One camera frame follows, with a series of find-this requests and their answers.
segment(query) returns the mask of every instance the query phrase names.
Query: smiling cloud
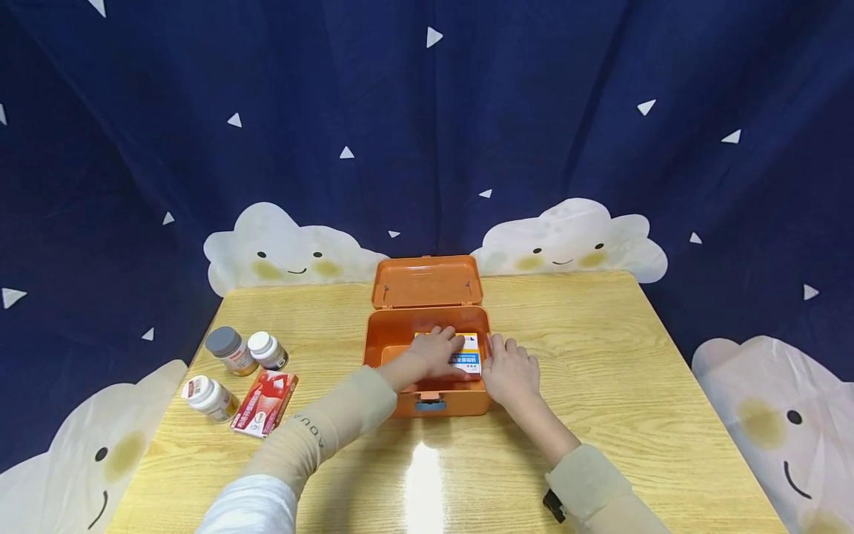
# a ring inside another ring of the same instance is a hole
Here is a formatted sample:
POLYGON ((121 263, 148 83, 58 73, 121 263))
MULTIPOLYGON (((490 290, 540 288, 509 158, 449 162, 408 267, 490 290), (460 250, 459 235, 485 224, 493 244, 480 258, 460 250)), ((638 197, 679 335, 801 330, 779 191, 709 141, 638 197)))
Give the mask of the smiling cloud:
POLYGON ((103 532, 187 366, 113 384, 65 419, 44 454, 0 474, 4 532, 103 532))
POLYGON ((485 275, 625 269, 650 283, 664 276, 667 256, 648 235, 642 215, 612 219, 602 204, 570 198, 534 219, 494 226, 471 255, 485 275))
POLYGON ((854 384, 765 336, 707 341, 692 369, 789 531, 854 532, 854 384))
POLYGON ((244 209, 234 230, 211 234, 204 250, 208 280, 219 296, 236 287, 364 282, 387 258, 334 228, 298 226, 269 202, 244 209))

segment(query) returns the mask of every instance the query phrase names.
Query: wristwatch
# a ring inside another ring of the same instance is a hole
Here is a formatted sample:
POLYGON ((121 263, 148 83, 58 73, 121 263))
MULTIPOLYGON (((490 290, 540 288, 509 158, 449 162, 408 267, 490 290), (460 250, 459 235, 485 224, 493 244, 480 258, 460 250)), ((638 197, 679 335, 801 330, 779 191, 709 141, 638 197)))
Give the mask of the wristwatch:
POLYGON ((546 496, 542 498, 542 505, 552 513, 558 523, 566 521, 563 508, 564 504, 558 499, 558 496, 554 495, 554 491, 549 490, 546 492, 546 496))

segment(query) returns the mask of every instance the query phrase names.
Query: dark blue backdrop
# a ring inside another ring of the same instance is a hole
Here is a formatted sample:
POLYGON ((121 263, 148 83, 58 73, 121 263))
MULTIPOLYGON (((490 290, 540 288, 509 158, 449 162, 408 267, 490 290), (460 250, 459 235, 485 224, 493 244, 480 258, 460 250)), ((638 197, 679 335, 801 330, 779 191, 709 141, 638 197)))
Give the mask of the dark blue backdrop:
POLYGON ((503 221, 594 199, 649 219, 669 268, 644 289, 687 358, 767 335, 854 379, 851 2, 105 13, 0 8, 0 286, 27 292, 0 310, 3 391, 31 421, 0 471, 105 385, 189 360, 218 303, 202 243, 262 201, 410 256, 469 253, 503 221), (429 48, 428 26, 443 36, 429 48))

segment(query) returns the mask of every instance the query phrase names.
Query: sleeve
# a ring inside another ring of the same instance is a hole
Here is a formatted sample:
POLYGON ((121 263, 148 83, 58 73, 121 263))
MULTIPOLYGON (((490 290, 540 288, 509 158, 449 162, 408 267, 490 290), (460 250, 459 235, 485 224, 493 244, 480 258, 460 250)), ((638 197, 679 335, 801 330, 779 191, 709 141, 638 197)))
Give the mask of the sleeve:
POLYGON ((670 534, 598 449, 575 449, 546 480, 564 505, 576 534, 670 534))
POLYGON ((253 475, 228 484, 196 534, 294 534, 296 495, 278 478, 253 475))
POLYGON ((217 496, 197 532, 290 534, 308 478, 338 450, 380 426, 396 404, 389 383, 376 369, 362 367, 274 430, 243 477, 217 496))

